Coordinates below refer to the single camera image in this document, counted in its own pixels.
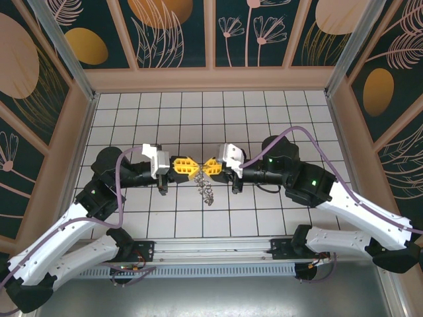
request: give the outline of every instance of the purple cable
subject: purple cable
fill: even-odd
[[[337,263],[338,263],[338,261],[336,260],[336,253],[334,252],[333,253],[333,266],[332,266],[332,269],[330,270],[328,275],[326,275],[322,279],[317,279],[315,281],[314,280],[304,281],[304,280],[301,280],[301,279],[300,279],[300,281],[301,282],[304,281],[304,282],[307,282],[307,283],[310,283],[310,284],[322,283],[323,281],[327,281],[328,279],[330,279],[333,276],[333,273],[335,273]]]
[[[397,227],[401,230],[406,230],[406,231],[410,231],[410,232],[417,233],[417,234],[423,234],[423,230],[418,230],[418,229],[414,229],[414,228],[410,228],[410,227],[401,226],[401,225],[397,224],[394,220],[379,214],[376,210],[374,210],[371,207],[365,205],[364,203],[361,203],[361,201],[357,198],[357,196],[354,194],[354,192],[347,186],[346,182],[342,179],[339,172],[335,169],[335,166],[333,166],[333,164],[329,161],[328,157],[323,153],[323,150],[319,147],[319,145],[317,144],[317,141],[314,140],[313,136],[303,127],[294,126],[294,127],[290,127],[288,129],[286,129],[284,132],[279,134],[279,136],[277,138],[275,138],[275,140],[273,140],[256,157],[254,157],[252,160],[240,165],[240,168],[246,168],[246,167],[254,164],[255,162],[257,162],[260,159],[260,157],[263,157],[277,142],[280,141],[281,138],[283,138],[285,135],[287,135],[289,132],[291,132],[293,130],[300,130],[300,131],[302,131],[306,134],[306,136],[310,139],[312,144],[315,146],[316,150],[322,156],[323,160],[326,161],[326,163],[329,165],[330,169],[334,172],[336,178],[341,183],[342,187],[346,190],[348,195],[351,196],[352,200],[354,200],[354,202],[356,204],[361,205],[366,211],[370,212],[372,215],[375,215],[376,217],[386,221],[387,223],[389,223],[389,224],[391,224],[391,225],[393,225],[393,226],[395,226],[395,227]]]
[[[50,234],[48,234],[47,236],[44,237],[44,239],[42,239],[40,241],[40,243],[38,243],[31,251],[29,251],[27,253],[27,255],[25,255],[25,257],[18,263],[18,265],[12,270],[12,272],[10,272],[6,278],[4,280],[2,280],[2,282],[0,283],[0,291],[3,289],[3,287],[6,285],[7,281],[10,280],[12,278],[12,276],[14,274],[16,274],[16,272],[25,265],[25,263],[30,259],[30,257],[37,252],[43,245],[45,245],[45,243],[47,241],[49,241],[49,239],[51,239],[56,233],[58,233],[59,231],[63,230],[66,226],[71,225],[72,223],[77,223],[79,221],[90,221],[93,223],[98,223],[100,225],[104,225],[108,228],[112,228],[112,229],[118,229],[122,226],[122,223],[124,222],[124,210],[122,208],[122,195],[120,195],[120,163],[122,162],[122,160],[124,159],[124,156],[127,155],[130,152],[134,152],[136,150],[140,150],[142,149],[142,147],[133,147],[131,149],[125,150],[121,155],[119,155],[118,160],[116,161],[116,196],[118,198],[118,210],[119,210],[119,222],[117,225],[112,225],[110,223],[106,223],[104,221],[98,220],[96,218],[87,218],[87,217],[81,217],[81,218],[75,218],[72,220],[67,221],[66,223],[60,225],[58,227],[57,230],[52,231]],[[18,310],[13,310],[11,312],[0,312],[0,316],[10,316],[16,312],[18,312]]]
[[[116,272],[113,274],[112,276],[112,282],[115,286],[119,286],[119,287],[127,287],[127,286],[131,286],[134,285],[138,282],[141,282],[143,279],[145,279],[147,277],[147,275],[149,275],[151,272],[153,272],[156,267],[152,266],[152,267],[148,267],[147,269],[122,269],[121,267],[118,266],[114,266],[108,263],[103,263],[102,265],[110,267],[112,269],[115,269]],[[145,273],[143,275],[141,275],[140,277],[136,278],[136,279],[132,279],[131,281],[125,283],[125,284],[117,284],[117,282],[115,281],[115,276],[118,274],[118,271],[121,272],[133,272],[133,273]]]

